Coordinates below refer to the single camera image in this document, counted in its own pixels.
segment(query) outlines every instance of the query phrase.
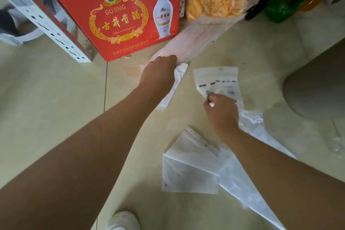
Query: white shoe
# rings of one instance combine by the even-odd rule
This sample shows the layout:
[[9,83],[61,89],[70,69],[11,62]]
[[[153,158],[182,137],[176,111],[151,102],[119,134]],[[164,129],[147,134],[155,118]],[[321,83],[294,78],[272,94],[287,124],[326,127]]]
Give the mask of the white shoe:
[[110,219],[106,230],[141,230],[138,219],[131,212],[116,213]]

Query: liquor box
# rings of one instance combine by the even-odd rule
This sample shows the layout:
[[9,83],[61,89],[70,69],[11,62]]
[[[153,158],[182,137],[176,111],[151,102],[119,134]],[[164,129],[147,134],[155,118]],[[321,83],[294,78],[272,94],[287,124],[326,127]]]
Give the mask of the liquor box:
[[106,61],[174,37],[180,0],[58,0]]

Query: hand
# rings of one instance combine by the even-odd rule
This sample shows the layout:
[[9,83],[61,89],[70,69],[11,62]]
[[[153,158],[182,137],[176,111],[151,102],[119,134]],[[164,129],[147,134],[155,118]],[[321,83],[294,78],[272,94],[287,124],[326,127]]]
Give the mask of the hand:
[[176,61],[175,55],[159,56],[151,61],[142,72],[138,87],[144,87],[160,102],[175,82]]
[[214,102],[210,107],[209,101],[204,103],[204,109],[214,131],[219,137],[231,129],[238,129],[238,109],[235,101],[224,95],[212,94],[209,99]]

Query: person's left arm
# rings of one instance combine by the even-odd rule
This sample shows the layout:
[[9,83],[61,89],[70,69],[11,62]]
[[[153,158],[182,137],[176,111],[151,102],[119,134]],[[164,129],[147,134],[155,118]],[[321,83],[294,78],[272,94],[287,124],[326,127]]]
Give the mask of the person's left arm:
[[150,62],[125,99],[0,189],[0,228],[90,229],[142,124],[173,86],[176,60]]

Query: white liquor bottle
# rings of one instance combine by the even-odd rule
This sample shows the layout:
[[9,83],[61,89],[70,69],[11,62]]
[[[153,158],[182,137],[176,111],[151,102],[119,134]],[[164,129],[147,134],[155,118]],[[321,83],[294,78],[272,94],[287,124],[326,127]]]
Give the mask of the white liquor bottle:
[[169,0],[158,0],[153,9],[153,18],[159,33],[159,39],[170,36],[173,6]]

